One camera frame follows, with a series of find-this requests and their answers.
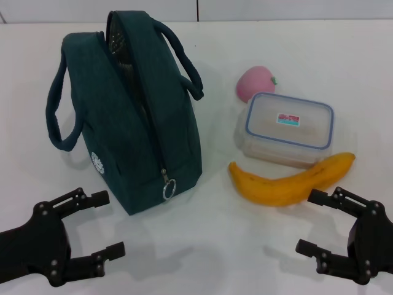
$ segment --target white wall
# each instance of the white wall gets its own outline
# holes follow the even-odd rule
[[[392,0],[199,0],[200,20],[393,18]]]
[[[168,22],[197,20],[196,0],[0,0],[7,23],[106,22],[111,10],[145,10]]]

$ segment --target container label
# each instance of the container label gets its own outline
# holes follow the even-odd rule
[[[277,123],[298,127],[300,126],[300,117],[288,114],[281,114],[279,112],[277,115]]]

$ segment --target plastic food container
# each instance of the plastic food container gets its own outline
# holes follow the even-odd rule
[[[324,103],[260,92],[239,118],[244,154],[308,168],[331,155],[334,111]]]

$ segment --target bag handle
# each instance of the bag handle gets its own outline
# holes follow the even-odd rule
[[[176,54],[183,68],[187,72],[187,75],[189,75],[191,79],[191,81],[189,81],[186,77],[182,76],[181,83],[189,90],[195,100],[200,100],[201,98],[203,98],[203,84],[201,77],[199,76],[197,69],[195,69],[194,65],[192,65],[192,62],[185,55],[183,46],[180,43],[179,38],[177,38],[177,36],[171,31],[171,29],[169,29],[163,23],[153,19],[153,24],[155,29],[167,38],[174,50],[174,53]]]
[[[56,110],[58,109],[60,104],[61,92],[63,89],[64,75],[66,74],[66,70],[67,70],[66,55],[62,50],[59,70],[57,71],[55,79],[53,80],[52,86],[50,87],[49,90],[45,115],[47,118],[47,127],[48,127],[50,141],[56,148],[61,149],[62,151],[69,152],[76,145],[79,135],[82,132],[84,120],[76,109],[74,129],[65,140],[61,139],[60,128],[56,118]]]

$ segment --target table surface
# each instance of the table surface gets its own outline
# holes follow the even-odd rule
[[[264,177],[299,170],[243,156],[233,140],[244,104],[236,81],[265,65],[276,93],[330,104],[337,123],[333,151],[357,159],[338,184],[386,206],[393,218],[393,21],[169,23],[199,70],[205,97],[194,103],[203,175],[196,187],[143,213],[128,216],[111,204],[64,219],[72,256],[124,241],[126,256],[106,263],[103,278],[52,288],[41,275],[0,285],[1,294],[393,294],[380,273],[367,286],[318,275],[315,258],[295,252],[299,238],[346,254],[351,216],[303,202],[288,208],[254,205],[234,190],[235,160]],[[107,189],[82,138],[71,153],[50,143],[45,104],[60,62],[62,38],[104,31],[105,24],[0,26],[0,232],[24,224],[33,206],[77,187]],[[69,80],[58,110],[61,131],[72,130]]]

